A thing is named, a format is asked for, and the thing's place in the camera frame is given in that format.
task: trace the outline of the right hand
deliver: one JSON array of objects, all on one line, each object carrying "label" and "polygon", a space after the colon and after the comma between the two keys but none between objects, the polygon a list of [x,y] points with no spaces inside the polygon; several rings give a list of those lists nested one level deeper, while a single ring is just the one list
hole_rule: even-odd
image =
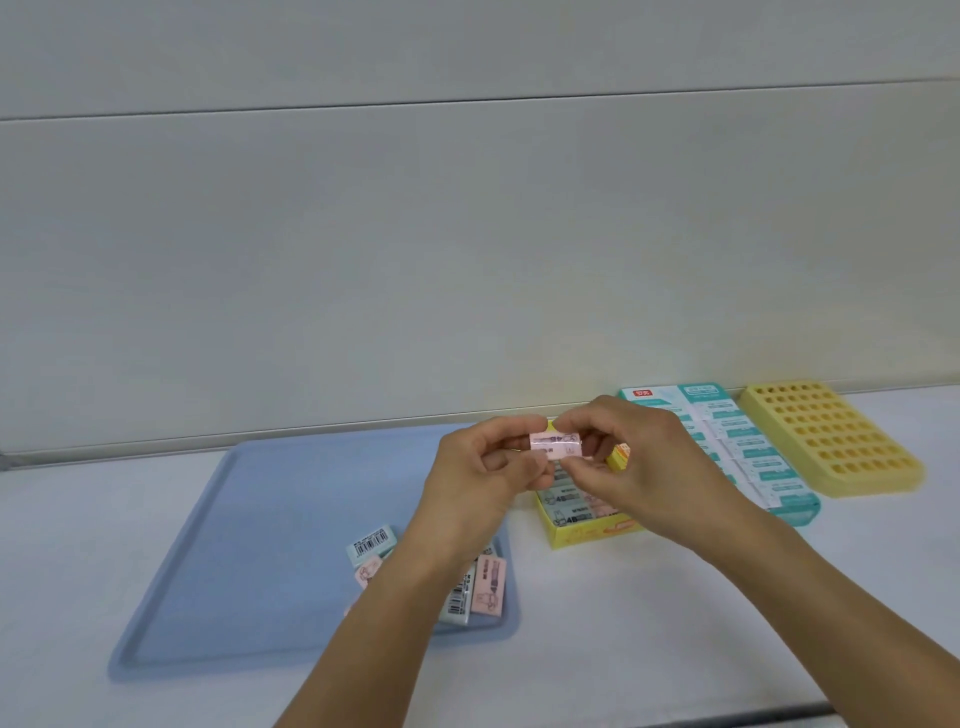
[{"label": "right hand", "polygon": [[627,468],[619,473],[580,457],[567,457],[561,465],[582,490],[701,555],[766,516],[729,482],[672,412],[604,395],[567,410],[553,426],[580,433],[584,456],[595,462],[603,462],[615,445],[629,445]]}]

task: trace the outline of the white table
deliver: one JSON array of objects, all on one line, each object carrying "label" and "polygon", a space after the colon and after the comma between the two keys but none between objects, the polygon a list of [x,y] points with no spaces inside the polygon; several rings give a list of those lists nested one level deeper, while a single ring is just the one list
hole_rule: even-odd
[{"label": "white table", "polygon": [[[904,496],[825,498],[803,533],[960,654],[960,386],[851,399],[926,463],[927,482]],[[0,474],[0,725],[272,723],[307,666],[134,685],[106,676],[222,456]],[[649,533],[551,551],[529,499],[509,527],[519,630],[431,651],[409,725],[634,728],[823,700],[753,607],[691,553]]]}]

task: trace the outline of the forearm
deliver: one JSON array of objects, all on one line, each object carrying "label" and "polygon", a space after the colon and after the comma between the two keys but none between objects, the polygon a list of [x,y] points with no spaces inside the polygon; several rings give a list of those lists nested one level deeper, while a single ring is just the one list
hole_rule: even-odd
[{"label": "forearm", "polygon": [[398,728],[458,578],[403,542],[350,609],[276,728]]},{"label": "forearm", "polygon": [[758,515],[702,554],[749,598],[851,726],[956,725],[960,661]]}]

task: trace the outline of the left hand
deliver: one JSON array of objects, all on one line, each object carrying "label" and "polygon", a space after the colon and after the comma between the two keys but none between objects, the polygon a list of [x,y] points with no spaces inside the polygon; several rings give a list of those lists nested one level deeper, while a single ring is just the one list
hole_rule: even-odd
[{"label": "left hand", "polygon": [[546,454],[530,451],[540,415],[494,417],[441,438],[403,542],[463,576],[490,543],[517,494],[553,485]]}]

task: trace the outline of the yellow grid tray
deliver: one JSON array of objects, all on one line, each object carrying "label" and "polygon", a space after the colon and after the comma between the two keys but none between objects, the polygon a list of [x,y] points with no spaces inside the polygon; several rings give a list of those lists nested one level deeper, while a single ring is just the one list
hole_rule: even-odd
[{"label": "yellow grid tray", "polygon": [[751,384],[737,403],[826,496],[911,491],[924,480],[923,463],[823,382]]}]

